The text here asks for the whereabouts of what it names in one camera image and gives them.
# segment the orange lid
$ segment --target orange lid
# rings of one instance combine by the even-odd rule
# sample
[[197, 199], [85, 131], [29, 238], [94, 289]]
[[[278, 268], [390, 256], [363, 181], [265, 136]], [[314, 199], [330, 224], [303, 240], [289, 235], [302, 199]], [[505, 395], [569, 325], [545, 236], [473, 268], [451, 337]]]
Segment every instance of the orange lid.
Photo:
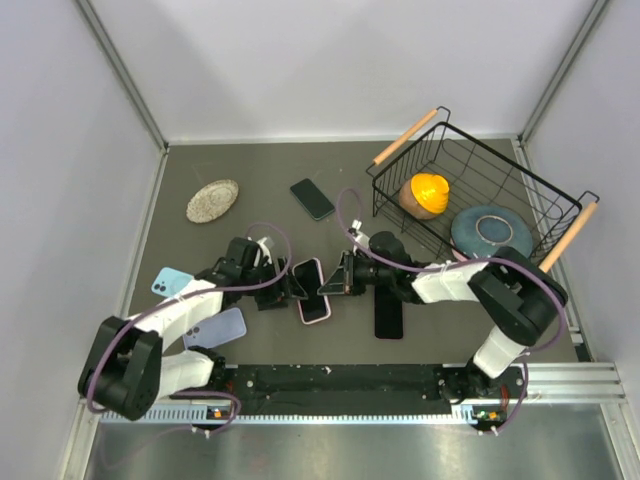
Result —
[[411, 179], [411, 193], [425, 210], [439, 214], [449, 203], [449, 182], [433, 173], [418, 173]]

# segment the black smartphone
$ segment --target black smartphone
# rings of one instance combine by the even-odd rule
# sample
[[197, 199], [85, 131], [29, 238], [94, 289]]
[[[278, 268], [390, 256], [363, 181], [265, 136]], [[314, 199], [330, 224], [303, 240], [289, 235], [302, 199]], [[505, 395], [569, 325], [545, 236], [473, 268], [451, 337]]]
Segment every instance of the black smartphone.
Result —
[[290, 190], [314, 220], [322, 220], [335, 210], [333, 203], [308, 178], [292, 185]]
[[400, 340], [404, 336], [402, 302], [382, 286], [375, 287], [373, 301], [376, 338]]
[[329, 299], [318, 295], [318, 289], [322, 286], [322, 268], [320, 260], [312, 258], [293, 267], [293, 275], [307, 293], [307, 300], [298, 300], [300, 319], [305, 325], [320, 322], [331, 316]]

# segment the black wire basket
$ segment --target black wire basket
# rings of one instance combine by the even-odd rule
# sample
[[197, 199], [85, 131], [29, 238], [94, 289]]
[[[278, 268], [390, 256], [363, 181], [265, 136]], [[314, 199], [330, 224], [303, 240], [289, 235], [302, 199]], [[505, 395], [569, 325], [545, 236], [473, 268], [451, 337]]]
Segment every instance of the black wire basket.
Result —
[[[411, 136], [446, 112], [441, 121], [387, 160]], [[451, 111], [438, 107], [385, 149], [367, 168], [373, 177], [373, 216], [387, 217], [435, 255], [433, 261], [456, 260], [465, 254], [453, 245], [451, 224], [462, 210], [497, 205], [516, 212], [533, 237], [529, 259], [539, 264], [582, 210], [585, 192], [576, 200], [486, 143], [449, 123]], [[400, 206], [401, 187], [420, 172], [441, 175], [449, 182], [449, 203], [441, 215], [419, 220]]]

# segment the white wall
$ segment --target white wall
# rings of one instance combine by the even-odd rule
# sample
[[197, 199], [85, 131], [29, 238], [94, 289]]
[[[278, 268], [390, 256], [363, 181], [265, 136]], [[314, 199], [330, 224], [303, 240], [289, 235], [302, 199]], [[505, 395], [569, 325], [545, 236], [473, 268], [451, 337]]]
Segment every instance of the white wall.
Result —
[[0, 476], [53, 478], [158, 164], [70, 0], [0, 7]]
[[170, 141], [517, 133], [593, 0], [93, 0]]
[[531, 142], [540, 172], [602, 201], [565, 257], [589, 343], [640, 420], [640, 3], [611, 2]]

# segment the pink smartphone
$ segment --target pink smartphone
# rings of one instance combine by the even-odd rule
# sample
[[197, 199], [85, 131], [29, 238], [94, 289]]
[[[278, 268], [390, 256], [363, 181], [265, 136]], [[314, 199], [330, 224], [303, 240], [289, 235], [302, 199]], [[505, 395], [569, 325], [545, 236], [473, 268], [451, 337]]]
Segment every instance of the pink smartphone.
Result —
[[324, 295], [318, 295], [318, 289], [324, 283], [320, 260], [311, 258], [293, 267], [293, 275], [305, 292], [307, 300], [298, 300], [300, 319], [305, 325], [326, 320], [331, 316], [329, 299]]

